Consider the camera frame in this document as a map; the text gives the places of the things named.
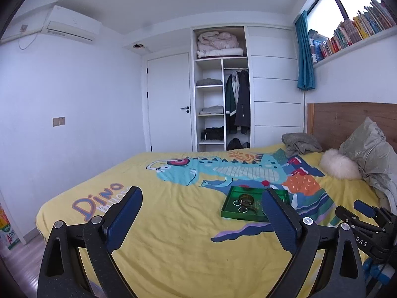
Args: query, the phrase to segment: wardrobe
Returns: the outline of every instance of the wardrobe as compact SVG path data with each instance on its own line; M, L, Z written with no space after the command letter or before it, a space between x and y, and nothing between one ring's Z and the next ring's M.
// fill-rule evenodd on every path
M208 31L235 35L243 55L198 58L198 37ZM280 143L284 133L303 132L304 94L297 88L297 42L292 28L192 28L190 55L194 151L224 151L236 137L251 148L266 147ZM225 104L226 83L233 71L247 71L249 76L250 126L248 131L242 128L237 133L227 129ZM204 78L219 83L198 86ZM212 106L223 106L223 113L201 113ZM223 128L223 140L203 138L203 131L213 127Z

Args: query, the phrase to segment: wooden headboard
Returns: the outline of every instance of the wooden headboard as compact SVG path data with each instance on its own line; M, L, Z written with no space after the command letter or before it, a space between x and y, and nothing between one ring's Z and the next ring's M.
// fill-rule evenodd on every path
M378 124L397 152L397 104L309 103L307 133L317 138L323 151L339 149L367 116Z

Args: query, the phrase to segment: yellow book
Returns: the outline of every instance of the yellow book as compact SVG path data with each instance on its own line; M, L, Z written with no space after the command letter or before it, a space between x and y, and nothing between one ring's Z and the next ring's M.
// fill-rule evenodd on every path
M362 27L360 21L359 21L359 17L354 17L353 18L354 23L356 24L357 29L359 30L359 33L361 35L361 37L363 39L368 38L369 35L368 33L364 30L364 28Z

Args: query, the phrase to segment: door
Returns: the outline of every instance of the door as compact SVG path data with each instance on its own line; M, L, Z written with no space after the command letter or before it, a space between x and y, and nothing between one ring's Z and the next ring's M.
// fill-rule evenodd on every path
M191 152L189 54L148 61L149 129L152 151Z

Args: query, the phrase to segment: teal curtain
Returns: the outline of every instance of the teal curtain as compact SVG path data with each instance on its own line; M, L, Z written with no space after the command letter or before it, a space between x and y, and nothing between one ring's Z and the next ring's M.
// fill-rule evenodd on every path
M312 52L310 50L309 35L307 34L307 11L303 11L295 23L299 44L299 78L298 88L312 90L316 88L313 72Z

